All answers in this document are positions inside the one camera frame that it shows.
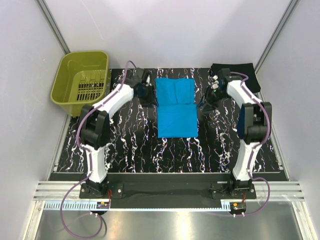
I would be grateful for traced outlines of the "bright blue t shirt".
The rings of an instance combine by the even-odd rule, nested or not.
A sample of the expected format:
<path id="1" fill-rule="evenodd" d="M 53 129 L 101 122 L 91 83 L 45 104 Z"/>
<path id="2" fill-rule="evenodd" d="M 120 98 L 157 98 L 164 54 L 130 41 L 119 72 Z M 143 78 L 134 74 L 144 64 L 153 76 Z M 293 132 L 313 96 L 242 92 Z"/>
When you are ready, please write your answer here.
<path id="1" fill-rule="evenodd" d="M 157 136 L 159 138 L 198 137 L 195 80 L 157 78 Z"/>

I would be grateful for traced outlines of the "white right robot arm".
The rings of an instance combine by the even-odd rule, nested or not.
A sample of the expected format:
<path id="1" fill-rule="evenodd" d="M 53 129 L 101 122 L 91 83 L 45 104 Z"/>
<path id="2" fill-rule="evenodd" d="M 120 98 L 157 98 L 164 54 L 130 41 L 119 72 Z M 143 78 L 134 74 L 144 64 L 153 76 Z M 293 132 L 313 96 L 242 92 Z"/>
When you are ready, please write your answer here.
<path id="1" fill-rule="evenodd" d="M 198 108 L 209 112 L 217 107 L 218 101 L 231 98 L 240 108 L 238 157 L 227 184 L 221 189 L 235 199 L 251 191 L 255 159 L 271 134 L 272 105 L 254 95 L 246 85 L 248 79 L 244 73 L 222 68 L 213 76 L 213 83 L 206 87 L 197 104 Z"/>

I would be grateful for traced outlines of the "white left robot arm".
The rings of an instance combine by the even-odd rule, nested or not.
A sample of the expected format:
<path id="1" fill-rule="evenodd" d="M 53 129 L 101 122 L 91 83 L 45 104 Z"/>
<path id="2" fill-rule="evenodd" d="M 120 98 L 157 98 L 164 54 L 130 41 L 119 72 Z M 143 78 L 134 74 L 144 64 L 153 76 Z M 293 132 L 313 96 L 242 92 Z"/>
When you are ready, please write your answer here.
<path id="1" fill-rule="evenodd" d="M 80 112 L 76 143 L 86 153 L 88 172 L 80 181 L 81 191 L 103 198 L 111 193 L 108 189 L 105 168 L 105 147 L 110 138 L 110 119 L 126 103 L 138 98 L 143 108 L 158 105 L 156 90 L 147 69 L 137 68 L 132 77 L 121 83 L 94 105 L 85 104 Z"/>

